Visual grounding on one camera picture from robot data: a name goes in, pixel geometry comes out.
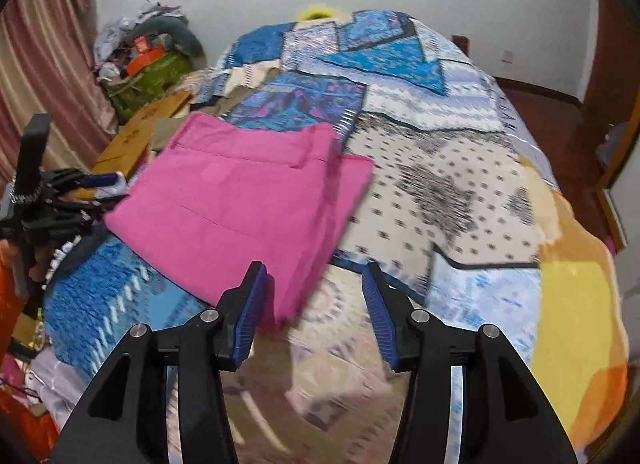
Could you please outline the person's left hand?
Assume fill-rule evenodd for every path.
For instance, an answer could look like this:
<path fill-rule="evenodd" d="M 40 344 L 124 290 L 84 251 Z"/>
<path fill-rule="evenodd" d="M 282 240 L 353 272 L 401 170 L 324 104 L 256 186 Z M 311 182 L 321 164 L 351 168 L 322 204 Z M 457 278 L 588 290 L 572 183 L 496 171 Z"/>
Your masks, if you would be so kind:
<path fill-rule="evenodd" d="M 35 282 L 43 282 L 46 280 L 54 251 L 55 245 L 53 243 L 35 248 L 35 262 L 29 268 L 28 272 L 32 280 Z M 20 248 L 16 244 L 8 240 L 1 241 L 1 263 L 3 267 L 12 269 L 14 262 L 20 258 L 20 253 Z"/>

